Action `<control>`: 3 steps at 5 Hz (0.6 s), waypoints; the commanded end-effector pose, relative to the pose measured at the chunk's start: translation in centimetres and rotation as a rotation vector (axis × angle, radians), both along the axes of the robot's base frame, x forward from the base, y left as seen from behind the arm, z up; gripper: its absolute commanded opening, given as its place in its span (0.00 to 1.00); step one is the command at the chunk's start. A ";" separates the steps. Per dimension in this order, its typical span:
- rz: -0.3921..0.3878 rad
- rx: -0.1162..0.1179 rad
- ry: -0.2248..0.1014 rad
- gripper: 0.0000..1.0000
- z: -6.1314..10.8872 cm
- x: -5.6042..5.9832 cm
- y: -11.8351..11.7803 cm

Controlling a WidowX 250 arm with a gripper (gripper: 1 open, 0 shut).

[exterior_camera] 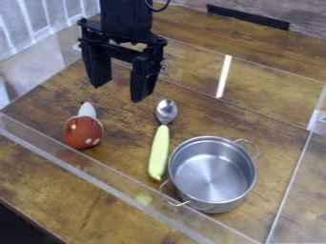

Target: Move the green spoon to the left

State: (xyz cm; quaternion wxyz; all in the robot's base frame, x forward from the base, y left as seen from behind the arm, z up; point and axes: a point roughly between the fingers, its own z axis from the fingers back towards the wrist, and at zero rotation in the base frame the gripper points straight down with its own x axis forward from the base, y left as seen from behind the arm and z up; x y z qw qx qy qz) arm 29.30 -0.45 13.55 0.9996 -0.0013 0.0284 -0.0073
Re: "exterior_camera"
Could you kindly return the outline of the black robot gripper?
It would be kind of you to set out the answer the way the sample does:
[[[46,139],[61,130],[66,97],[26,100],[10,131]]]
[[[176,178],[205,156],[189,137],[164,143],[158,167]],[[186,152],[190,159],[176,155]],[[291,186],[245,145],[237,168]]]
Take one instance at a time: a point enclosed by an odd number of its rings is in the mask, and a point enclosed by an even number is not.
[[[130,92],[134,103],[154,92],[168,40],[152,31],[153,0],[99,0],[101,19],[82,18],[79,45],[95,88],[113,80],[112,58],[133,61]]]

